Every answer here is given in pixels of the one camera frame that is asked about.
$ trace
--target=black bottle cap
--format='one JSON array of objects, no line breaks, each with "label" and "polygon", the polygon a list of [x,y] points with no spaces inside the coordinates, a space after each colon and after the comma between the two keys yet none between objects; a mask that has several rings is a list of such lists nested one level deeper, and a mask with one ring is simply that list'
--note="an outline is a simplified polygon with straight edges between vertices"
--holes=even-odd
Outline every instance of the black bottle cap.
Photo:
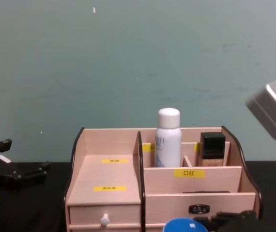
[{"label": "black bottle cap", "polygon": [[203,132],[200,134],[200,156],[204,160],[223,159],[225,135],[221,132]]}]

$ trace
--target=black table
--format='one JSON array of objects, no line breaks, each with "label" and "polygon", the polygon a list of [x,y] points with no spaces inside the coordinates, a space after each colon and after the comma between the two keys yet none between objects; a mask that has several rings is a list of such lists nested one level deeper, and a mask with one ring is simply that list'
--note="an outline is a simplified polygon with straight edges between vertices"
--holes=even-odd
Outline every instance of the black table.
[{"label": "black table", "polygon": [[[276,228],[276,161],[248,161],[248,169],[261,189],[263,222]],[[18,163],[20,169],[38,163]],[[0,232],[64,232],[62,201],[71,164],[52,163],[44,185],[20,192],[0,190]]]}]

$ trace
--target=cosmetic organizer box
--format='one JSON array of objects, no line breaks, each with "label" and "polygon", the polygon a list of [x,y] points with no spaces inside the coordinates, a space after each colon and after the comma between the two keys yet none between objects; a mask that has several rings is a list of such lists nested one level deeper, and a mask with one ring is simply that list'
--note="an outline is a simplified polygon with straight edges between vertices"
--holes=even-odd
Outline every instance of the cosmetic organizer box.
[{"label": "cosmetic organizer box", "polygon": [[[254,210],[261,194],[225,127],[182,128],[181,167],[155,168],[155,128],[84,129],[64,197],[67,232],[161,232],[173,218]],[[195,167],[202,132],[222,132],[224,166]]]}]

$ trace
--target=white drawer knob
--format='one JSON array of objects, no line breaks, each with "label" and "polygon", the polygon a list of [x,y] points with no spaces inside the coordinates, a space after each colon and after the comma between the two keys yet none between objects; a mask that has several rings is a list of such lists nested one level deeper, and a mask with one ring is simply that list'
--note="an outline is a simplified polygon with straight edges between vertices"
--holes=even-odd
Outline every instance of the white drawer knob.
[{"label": "white drawer knob", "polygon": [[110,223],[110,220],[108,218],[108,214],[104,214],[104,216],[100,219],[100,224],[102,226],[106,226]]}]

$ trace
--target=blue lid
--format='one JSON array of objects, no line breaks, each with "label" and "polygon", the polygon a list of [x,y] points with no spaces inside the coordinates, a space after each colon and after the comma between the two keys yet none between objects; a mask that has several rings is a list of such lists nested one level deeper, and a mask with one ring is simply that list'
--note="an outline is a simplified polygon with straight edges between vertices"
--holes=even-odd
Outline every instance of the blue lid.
[{"label": "blue lid", "polygon": [[190,218],[175,218],[164,226],[163,232],[208,232],[199,222]]}]

